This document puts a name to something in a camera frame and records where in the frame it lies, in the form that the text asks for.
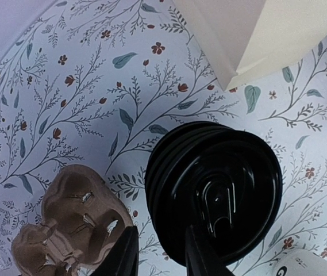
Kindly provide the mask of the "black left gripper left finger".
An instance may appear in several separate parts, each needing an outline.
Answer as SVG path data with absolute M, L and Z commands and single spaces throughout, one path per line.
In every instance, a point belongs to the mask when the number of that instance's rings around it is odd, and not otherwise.
M 135 226 L 126 227 L 104 261 L 91 276 L 135 276 L 139 267 L 139 235 Z

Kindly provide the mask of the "white paper coffee cup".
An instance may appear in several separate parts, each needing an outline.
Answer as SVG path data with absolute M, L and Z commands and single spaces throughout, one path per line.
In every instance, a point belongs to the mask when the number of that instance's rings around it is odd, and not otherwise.
M 292 250 L 279 260 L 271 275 L 327 276 L 327 261 L 307 250 Z

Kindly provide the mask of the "black plastic cup lid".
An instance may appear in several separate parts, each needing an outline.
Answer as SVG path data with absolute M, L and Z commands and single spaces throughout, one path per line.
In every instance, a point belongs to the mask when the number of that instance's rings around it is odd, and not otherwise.
M 227 265 L 267 234 L 279 209 L 282 176 L 267 143 L 243 131 L 210 131 L 187 140 L 174 158 L 167 254 L 184 264 L 184 233 L 199 226 Z

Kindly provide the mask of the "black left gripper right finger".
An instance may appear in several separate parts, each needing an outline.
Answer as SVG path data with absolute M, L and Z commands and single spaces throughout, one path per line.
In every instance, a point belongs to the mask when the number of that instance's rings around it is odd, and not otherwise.
M 232 276 L 232 272 L 220 261 L 199 226 L 191 225 L 185 234 L 185 261 L 190 276 Z

